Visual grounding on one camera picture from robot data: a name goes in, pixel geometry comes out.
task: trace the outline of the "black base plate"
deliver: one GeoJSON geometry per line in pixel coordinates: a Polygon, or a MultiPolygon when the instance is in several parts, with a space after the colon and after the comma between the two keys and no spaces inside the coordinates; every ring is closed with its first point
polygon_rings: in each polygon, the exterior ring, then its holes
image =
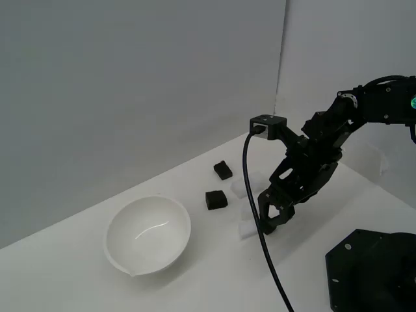
{"type": "Polygon", "coordinates": [[[357,229],[326,254],[335,312],[416,311],[416,235],[357,229]]]}

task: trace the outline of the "black cable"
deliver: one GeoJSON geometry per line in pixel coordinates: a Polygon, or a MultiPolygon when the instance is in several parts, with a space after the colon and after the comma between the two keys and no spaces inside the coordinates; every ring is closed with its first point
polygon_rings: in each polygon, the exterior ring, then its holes
{"type": "Polygon", "coordinates": [[[400,75],[385,76],[385,77],[377,78],[373,81],[370,81],[365,86],[375,86],[380,83],[386,83],[388,81],[401,80],[401,79],[406,79],[406,78],[407,78],[406,76],[400,76],[400,75]]]}
{"type": "Polygon", "coordinates": [[[265,258],[266,258],[268,268],[270,269],[270,273],[272,274],[273,280],[276,283],[276,286],[278,287],[279,293],[280,293],[281,297],[283,298],[283,301],[285,302],[287,309],[289,310],[289,312],[294,312],[294,310],[292,308],[292,305],[291,305],[289,299],[287,298],[285,290],[283,289],[283,286],[280,283],[278,274],[276,273],[276,269],[274,268],[272,258],[270,257],[270,254],[268,252],[268,248],[267,248],[267,244],[266,244],[266,240],[265,240],[265,235],[263,234],[263,232],[260,229],[260,218],[259,218],[259,215],[257,213],[257,209],[255,208],[252,188],[250,186],[250,181],[248,179],[248,170],[247,170],[248,144],[250,143],[250,139],[252,138],[252,136],[254,136],[256,134],[260,134],[260,133],[264,132],[265,130],[266,130],[265,127],[263,127],[261,125],[257,125],[248,134],[248,136],[246,138],[246,141],[244,142],[244,148],[242,150],[242,174],[244,176],[244,183],[246,185],[248,201],[250,202],[250,206],[252,208],[255,226],[257,228],[257,233],[259,234],[261,247],[263,249],[263,253],[265,254],[265,258]]]}

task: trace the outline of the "gray wall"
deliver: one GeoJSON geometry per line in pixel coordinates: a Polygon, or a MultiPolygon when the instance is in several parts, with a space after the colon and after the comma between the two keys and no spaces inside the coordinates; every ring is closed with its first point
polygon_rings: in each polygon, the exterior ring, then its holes
{"type": "Polygon", "coordinates": [[[284,10],[285,0],[1,1],[0,247],[272,112],[284,10]]]}
{"type": "MultiPolygon", "coordinates": [[[[276,114],[300,129],[338,90],[384,75],[416,75],[415,16],[414,0],[289,0],[276,114]]],[[[416,207],[409,128],[369,124],[347,143],[347,165],[416,207]],[[389,168],[377,178],[380,160],[389,168]]]]}

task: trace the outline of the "white foam block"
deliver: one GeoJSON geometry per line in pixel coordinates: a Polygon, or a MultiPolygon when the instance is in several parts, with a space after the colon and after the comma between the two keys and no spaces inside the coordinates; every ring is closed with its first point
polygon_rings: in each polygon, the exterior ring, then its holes
{"type": "MultiPolygon", "coordinates": [[[[256,171],[248,174],[248,179],[253,193],[261,192],[268,187],[268,179],[261,172],[256,171]]],[[[242,177],[232,182],[231,190],[240,199],[247,196],[246,185],[242,177]]]]}
{"type": "Polygon", "coordinates": [[[253,211],[250,207],[250,202],[247,200],[244,200],[242,206],[241,206],[241,220],[247,221],[247,220],[253,220],[253,211]]]}
{"type": "Polygon", "coordinates": [[[257,233],[254,219],[239,222],[240,239],[247,239],[257,233]]]}

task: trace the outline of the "bowl rim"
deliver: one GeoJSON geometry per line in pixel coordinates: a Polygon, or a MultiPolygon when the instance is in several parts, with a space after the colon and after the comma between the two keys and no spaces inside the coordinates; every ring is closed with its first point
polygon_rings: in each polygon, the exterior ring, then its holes
{"type": "Polygon", "coordinates": [[[167,196],[163,196],[163,195],[159,195],[159,194],[157,194],[157,195],[147,195],[147,196],[142,196],[142,197],[139,197],[139,198],[137,198],[137,199],[135,199],[135,200],[133,200],[133,201],[131,201],[131,202],[129,202],[127,205],[124,205],[119,211],[117,211],[117,213],[111,218],[111,221],[109,222],[109,224],[108,224],[108,226],[107,226],[107,228],[106,228],[106,230],[105,230],[105,233],[104,233],[104,239],[103,239],[103,249],[104,249],[104,254],[105,254],[105,256],[106,256],[106,258],[109,260],[109,262],[115,267],[115,268],[117,268],[118,270],[120,270],[120,271],[122,271],[122,272],[124,272],[124,273],[126,273],[126,274],[129,274],[130,276],[140,276],[140,275],[146,275],[146,274],[151,274],[151,273],[154,273],[154,272],[158,272],[158,271],[160,271],[160,270],[163,270],[163,269],[165,269],[165,268],[167,268],[167,267],[169,267],[182,253],[183,253],[183,251],[185,250],[185,248],[186,248],[186,246],[187,246],[187,244],[188,244],[188,241],[189,241],[189,238],[190,238],[190,231],[191,231],[191,226],[190,226],[190,217],[189,217],[189,213],[188,213],[188,211],[187,211],[187,209],[180,203],[180,202],[178,202],[177,200],[175,200],[175,199],[173,199],[173,198],[171,198],[171,197],[167,197],[167,196]],[[183,215],[185,216],[185,219],[186,219],[186,223],[187,223],[187,237],[186,237],[186,239],[183,241],[183,243],[182,243],[182,245],[181,245],[181,247],[178,249],[178,251],[174,254],[174,256],[172,256],[172,258],[168,261],[168,262],[166,262],[166,264],[164,265],[164,266],[162,266],[161,268],[157,268],[157,269],[155,269],[155,270],[143,270],[143,271],[140,271],[140,272],[129,272],[126,268],[124,268],[122,265],[120,265],[112,256],[111,256],[111,254],[110,254],[110,252],[109,252],[109,249],[108,249],[108,247],[107,247],[107,236],[108,236],[108,233],[109,233],[109,229],[110,229],[110,227],[111,227],[111,225],[112,225],[112,223],[114,222],[114,219],[126,208],[126,207],[128,207],[128,206],[130,206],[132,203],[135,203],[135,202],[137,202],[137,201],[140,201],[140,200],[143,200],[143,199],[145,199],[145,198],[163,198],[163,199],[165,199],[165,200],[170,200],[171,202],[173,202],[174,204],[176,204],[179,208],[180,208],[180,210],[182,211],[182,213],[183,213],[183,215]]]}

